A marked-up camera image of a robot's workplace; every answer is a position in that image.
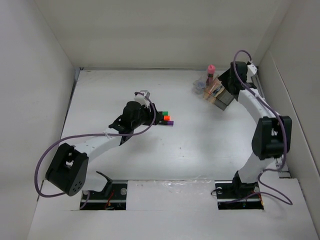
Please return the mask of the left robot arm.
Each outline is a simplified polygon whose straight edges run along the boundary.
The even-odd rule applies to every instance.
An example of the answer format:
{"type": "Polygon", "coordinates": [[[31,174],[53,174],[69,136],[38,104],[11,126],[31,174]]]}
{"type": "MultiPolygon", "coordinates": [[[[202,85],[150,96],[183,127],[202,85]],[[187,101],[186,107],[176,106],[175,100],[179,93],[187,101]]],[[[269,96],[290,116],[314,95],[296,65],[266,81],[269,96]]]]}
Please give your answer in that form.
{"type": "Polygon", "coordinates": [[[46,180],[70,197],[79,191],[94,191],[98,197],[107,198],[112,191],[112,180],[100,171],[88,174],[89,163],[126,143],[141,125],[157,125],[162,120],[163,114],[155,104],[146,106],[129,101],[105,133],[75,145],[61,144],[45,174],[46,180]]]}

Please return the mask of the purple cap highlighter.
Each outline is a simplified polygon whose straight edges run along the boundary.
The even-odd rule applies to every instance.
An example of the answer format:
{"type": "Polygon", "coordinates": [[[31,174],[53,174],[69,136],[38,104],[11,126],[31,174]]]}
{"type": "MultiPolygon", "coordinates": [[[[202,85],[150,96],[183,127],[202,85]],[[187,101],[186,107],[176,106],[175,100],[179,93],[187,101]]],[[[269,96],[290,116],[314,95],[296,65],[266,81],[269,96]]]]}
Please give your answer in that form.
{"type": "Polygon", "coordinates": [[[163,126],[173,126],[174,122],[171,120],[161,120],[158,124],[163,126]]]}

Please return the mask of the clear jar purple clips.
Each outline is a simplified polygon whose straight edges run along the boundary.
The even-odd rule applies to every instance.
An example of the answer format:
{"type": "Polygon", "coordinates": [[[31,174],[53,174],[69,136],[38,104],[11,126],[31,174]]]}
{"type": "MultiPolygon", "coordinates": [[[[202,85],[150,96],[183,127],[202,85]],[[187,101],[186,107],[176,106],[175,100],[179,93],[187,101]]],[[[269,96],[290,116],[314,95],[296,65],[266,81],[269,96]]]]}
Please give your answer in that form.
{"type": "Polygon", "coordinates": [[[198,95],[203,94],[205,87],[206,87],[206,83],[201,80],[196,80],[193,83],[193,91],[198,95]]]}

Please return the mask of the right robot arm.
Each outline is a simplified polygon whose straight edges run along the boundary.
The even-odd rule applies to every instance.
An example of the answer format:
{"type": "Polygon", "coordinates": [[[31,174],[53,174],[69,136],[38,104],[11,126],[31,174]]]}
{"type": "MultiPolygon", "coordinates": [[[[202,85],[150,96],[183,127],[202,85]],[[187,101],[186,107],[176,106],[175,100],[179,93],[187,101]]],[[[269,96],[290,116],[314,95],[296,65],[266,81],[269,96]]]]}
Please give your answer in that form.
{"type": "Polygon", "coordinates": [[[292,119],[279,115],[256,86],[247,82],[247,77],[256,73],[253,63],[232,61],[229,70],[219,77],[225,90],[245,107],[256,124],[251,140],[252,154],[227,188],[235,199],[252,196],[261,175],[270,171],[269,165],[275,159],[286,158],[291,145],[292,119]]]}

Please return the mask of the pink capped bottle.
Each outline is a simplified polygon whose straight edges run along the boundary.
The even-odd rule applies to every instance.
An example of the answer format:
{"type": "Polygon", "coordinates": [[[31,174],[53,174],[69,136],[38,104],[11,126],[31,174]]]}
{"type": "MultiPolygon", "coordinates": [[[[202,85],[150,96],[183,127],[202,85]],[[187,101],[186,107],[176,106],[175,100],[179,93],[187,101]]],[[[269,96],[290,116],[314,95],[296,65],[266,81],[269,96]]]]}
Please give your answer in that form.
{"type": "Polygon", "coordinates": [[[210,64],[207,67],[207,79],[206,79],[206,86],[210,86],[214,80],[214,74],[216,71],[216,67],[213,64],[210,64]]]}

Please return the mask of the teal gel pen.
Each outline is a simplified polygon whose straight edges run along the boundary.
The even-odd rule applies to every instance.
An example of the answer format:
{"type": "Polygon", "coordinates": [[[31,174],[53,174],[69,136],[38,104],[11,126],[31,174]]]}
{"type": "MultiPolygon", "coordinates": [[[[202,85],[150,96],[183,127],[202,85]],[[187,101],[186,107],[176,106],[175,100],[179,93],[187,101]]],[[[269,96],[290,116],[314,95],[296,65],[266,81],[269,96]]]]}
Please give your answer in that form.
{"type": "Polygon", "coordinates": [[[223,91],[224,88],[222,86],[218,86],[217,88],[215,88],[212,92],[211,92],[211,96],[215,97],[217,96],[221,91],[223,91]]]}

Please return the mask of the orange cap highlighter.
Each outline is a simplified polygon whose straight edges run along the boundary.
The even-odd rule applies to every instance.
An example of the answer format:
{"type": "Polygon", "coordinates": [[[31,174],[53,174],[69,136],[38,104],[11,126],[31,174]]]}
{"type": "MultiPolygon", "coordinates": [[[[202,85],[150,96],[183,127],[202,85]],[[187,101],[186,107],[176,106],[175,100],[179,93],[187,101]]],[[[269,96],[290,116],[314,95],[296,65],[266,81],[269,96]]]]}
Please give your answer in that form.
{"type": "Polygon", "coordinates": [[[163,115],[163,120],[164,121],[170,121],[171,117],[169,115],[163,115]]]}

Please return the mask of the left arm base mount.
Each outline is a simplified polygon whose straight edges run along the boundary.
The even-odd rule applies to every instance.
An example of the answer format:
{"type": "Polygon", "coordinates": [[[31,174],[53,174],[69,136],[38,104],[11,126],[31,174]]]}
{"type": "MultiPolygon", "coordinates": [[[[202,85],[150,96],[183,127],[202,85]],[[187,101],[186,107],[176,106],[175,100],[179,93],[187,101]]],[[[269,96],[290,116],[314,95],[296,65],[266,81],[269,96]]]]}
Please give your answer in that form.
{"type": "Polygon", "coordinates": [[[80,200],[80,210],[92,211],[125,211],[127,207],[128,181],[115,180],[112,183],[111,190],[104,196],[102,192],[90,191],[89,199],[85,206],[83,204],[87,200],[87,195],[83,192],[80,200]]]}

